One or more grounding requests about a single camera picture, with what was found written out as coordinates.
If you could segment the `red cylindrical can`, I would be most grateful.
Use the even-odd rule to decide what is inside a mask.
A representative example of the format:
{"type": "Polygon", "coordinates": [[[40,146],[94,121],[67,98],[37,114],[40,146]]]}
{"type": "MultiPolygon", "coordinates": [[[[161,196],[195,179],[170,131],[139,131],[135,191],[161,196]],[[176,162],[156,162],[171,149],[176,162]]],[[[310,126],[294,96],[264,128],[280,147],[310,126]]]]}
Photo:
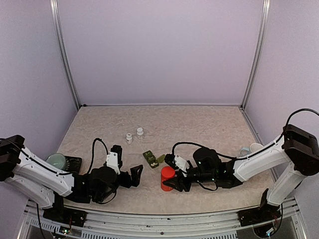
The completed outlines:
{"type": "Polygon", "coordinates": [[[172,188],[163,184],[164,181],[172,179],[175,176],[175,170],[170,166],[163,167],[161,170],[161,189],[165,192],[171,191],[172,188]]]}

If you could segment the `green pill organizer box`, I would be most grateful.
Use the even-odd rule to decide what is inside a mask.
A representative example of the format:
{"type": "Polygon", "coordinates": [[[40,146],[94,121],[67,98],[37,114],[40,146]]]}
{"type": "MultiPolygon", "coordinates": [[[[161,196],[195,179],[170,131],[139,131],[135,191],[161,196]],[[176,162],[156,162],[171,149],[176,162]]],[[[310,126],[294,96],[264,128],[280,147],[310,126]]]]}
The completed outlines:
{"type": "Polygon", "coordinates": [[[143,153],[143,157],[151,168],[156,168],[164,162],[165,154],[161,155],[160,157],[155,157],[154,154],[148,150],[143,153]]]}

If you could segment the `small white pill bottle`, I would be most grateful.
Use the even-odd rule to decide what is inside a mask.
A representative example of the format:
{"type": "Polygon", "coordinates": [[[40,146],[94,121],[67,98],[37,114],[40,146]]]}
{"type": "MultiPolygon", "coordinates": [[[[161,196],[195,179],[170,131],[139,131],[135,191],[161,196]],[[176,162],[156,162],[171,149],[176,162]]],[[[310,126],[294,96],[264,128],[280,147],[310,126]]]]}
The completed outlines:
{"type": "Polygon", "coordinates": [[[141,128],[141,127],[137,128],[137,136],[140,139],[144,138],[144,130],[143,130],[143,128],[141,128]]]}

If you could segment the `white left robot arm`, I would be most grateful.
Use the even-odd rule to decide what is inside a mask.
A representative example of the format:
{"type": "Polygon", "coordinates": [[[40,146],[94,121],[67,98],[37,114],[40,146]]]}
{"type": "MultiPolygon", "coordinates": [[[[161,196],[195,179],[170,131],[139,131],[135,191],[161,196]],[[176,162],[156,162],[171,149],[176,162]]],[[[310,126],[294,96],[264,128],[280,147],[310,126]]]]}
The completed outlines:
{"type": "Polygon", "coordinates": [[[75,203],[106,204],[119,187],[138,187],[143,166],[129,172],[121,171],[122,148],[114,145],[106,152],[106,161],[100,168],[90,167],[80,175],[58,169],[40,159],[24,146],[24,137],[14,135],[0,140],[0,180],[16,186],[41,208],[49,209],[57,220],[63,222],[70,211],[63,205],[67,199],[75,203]]]}

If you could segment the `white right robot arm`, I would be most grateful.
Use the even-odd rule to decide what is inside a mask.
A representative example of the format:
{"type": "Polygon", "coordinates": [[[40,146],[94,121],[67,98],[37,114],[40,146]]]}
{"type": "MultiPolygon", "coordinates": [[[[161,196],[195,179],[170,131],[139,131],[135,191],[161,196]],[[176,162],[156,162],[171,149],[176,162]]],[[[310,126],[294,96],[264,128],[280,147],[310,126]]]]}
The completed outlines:
{"type": "Polygon", "coordinates": [[[288,124],[275,140],[244,157],[221,160],[221,154],[214,149],[200,147],[193,153],[196,166],[175,153],[167,154],[165,162],[175,170],[175,176],[163,182],[180,192],[188,192],[193,183],[202,185],[213,182],[217,188],[230,189],[248,181],[255,175],[286,163],[287,168],[262,195],[261,205],[255,210],[255,217],[265,221],[275,208],[308,176],[319,172],[319,144],[317,138],[288,124]]]}

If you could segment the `black square tray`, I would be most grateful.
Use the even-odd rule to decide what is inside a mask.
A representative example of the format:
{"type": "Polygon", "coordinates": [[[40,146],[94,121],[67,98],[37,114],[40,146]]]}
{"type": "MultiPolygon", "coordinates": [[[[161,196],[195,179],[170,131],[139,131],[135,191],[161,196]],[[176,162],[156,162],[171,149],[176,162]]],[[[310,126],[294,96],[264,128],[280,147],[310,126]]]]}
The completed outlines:
{"type": "Polygon", "coordinates": [[[63,170],[66,172],[79,173],[82,165],[82,158],[71,156],[65,156],[65,158],[66,163],[63,170]]]}

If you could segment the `light blue mug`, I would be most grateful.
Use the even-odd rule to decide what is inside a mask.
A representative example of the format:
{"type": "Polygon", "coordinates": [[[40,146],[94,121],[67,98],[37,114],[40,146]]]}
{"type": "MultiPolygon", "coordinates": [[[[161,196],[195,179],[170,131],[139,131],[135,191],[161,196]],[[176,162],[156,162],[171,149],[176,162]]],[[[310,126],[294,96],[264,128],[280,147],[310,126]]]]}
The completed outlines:
{"type": "Polygon", "coordinates": [[[243,147],[240,150],[240,157],[249,155],[253,152],[260,150],[261,148],[263,148],[263,145],[259,143],[253,143],[249,147],[243,147]]]}

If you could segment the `green ceramic bowl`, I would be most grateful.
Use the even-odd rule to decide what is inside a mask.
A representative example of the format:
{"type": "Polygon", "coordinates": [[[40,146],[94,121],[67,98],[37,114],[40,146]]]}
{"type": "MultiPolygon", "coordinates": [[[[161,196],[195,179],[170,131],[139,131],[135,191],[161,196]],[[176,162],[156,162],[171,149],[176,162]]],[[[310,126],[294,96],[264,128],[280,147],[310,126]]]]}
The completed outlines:
{"type": "Polygon", "coordinates": [[[55,153],[50,155],[47,159],[46,162],[49,163],[50,165],[54,166],[57,169],[64,170],[66,167],[66,156],[64,156],[61,153],[55,153]]]}

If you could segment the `front aluminium rail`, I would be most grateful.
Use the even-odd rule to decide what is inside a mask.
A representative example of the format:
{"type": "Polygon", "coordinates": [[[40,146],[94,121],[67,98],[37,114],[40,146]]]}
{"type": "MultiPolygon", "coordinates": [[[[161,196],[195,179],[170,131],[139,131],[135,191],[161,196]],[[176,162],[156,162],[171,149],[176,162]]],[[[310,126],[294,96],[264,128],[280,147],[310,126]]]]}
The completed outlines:
{"type": "Polygon", "coordinates": [[[284,216],[243,226],[236,210],[186,215],[134,215],[89,210],[82,226],[42,218],[33,202],[27,223],[66,239],[305,239],[294,200],[284,202],[284,216]]]}

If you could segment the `right aluminium frame post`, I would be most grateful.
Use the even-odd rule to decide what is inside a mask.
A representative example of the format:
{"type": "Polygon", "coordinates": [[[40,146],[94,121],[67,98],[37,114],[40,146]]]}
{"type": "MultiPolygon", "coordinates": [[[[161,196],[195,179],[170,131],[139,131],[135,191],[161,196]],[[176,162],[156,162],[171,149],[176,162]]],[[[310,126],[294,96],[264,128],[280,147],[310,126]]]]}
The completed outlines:
{"type": "Polygon", "coordinates": [[[252,61],[251,70],[249,73],[248,83],[247,83],[243,100],[241,103],[241,109],[243,111],[245,111],[248,106],[248,102],[252,93],[253,85],[255,82],[255,78],[256,78],[259,62],[260,62],[260,57],[262,55],[263,43],[264,43],[264,38],[266,35],[267,23],[268,23],[269,12],[270,12],[270,4],[271,4],[270,0],[263,1],[263,7],[262,7],[262,13],[261,13],[261,19],[260,19],[260,25],[258,30],[258,37],[257,37],[254,57],[252,61]]]}

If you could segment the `aluminium frame post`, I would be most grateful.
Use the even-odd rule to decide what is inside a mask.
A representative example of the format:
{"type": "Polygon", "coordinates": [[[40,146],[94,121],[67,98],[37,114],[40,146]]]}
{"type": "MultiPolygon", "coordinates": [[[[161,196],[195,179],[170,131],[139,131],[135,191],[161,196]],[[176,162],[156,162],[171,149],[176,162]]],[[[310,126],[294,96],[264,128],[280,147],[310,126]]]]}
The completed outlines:
{"type": "Polygon", "coordinates": [[[51,14],[53,18],[53,24],[55,28],[55,34],[57,38],[57,43],[58,43],[58,48],[66,76],[66,81],[68,84],[68,87],[71,92],[71,97],[73,100],[73,103],[75,105],[76,110],[79,110],[81,108],[81,103],[80,99],[77,93],[77,89],[72,77],[68,57],[67,57],[67,51],[66,47],[64,44],[64,39],[63,39],[63,31],[62,31],[62,25],[61,25],[61,20],[59,16],[59,8],[58,8],[58,1],[57,0],[50,0],[50,8],[51,8],[51,14]]]}
{"type": "Polygon", "coordinates": [[[267,23],[268,23],[269,12],[270,12],[270,4],[271,4],[270,0],[263,1],[263,7],[262,7],[262,13],[261,13],[261,19],[260,19],[260,25],[258,30],[258,37],[257,37],[254,57],[252,61],[251,70],[249,73],[248,83],[247,83],[243,100],[241,103],[241,109],[243,111],[245,111],[248,106],[248,102],[252,93],[253,85],[255,82],[255,78],[256,78],[259,62],[260,62],[260,57],[262,55],[263,43],[264,43],[264,38],[266,35],[267,23]]]}

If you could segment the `left aluminium frame post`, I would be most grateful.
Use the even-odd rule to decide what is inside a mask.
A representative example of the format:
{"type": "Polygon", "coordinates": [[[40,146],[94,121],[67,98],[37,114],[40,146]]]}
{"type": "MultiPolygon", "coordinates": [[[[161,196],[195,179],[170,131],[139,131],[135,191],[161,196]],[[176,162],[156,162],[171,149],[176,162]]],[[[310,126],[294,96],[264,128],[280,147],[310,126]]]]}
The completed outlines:
{"type": "Polygon", "coordinates": [[[68,57],[67,57],[67,51],[66,47],[64,44],[64,39],[63,39],[63,31],[62,31],[62,25],[61,25],[61,20],[59,16],[59,8],[58,8],[58,1],[57,0],[50,0],[50,8],[51,8],[51,14],[53,18],[53,24],[55,28],[55,34],[57,38],[57,43],[58,43],[58,48],[66,76],[66,81],[68,84],[68,87],[71,92],[71,97],[73,100],[73,103],[75,105],[76,110],[79,110],[81,108],[81,103],[80,99],[77,93],[77,89],[72,77],[68,57]]]}

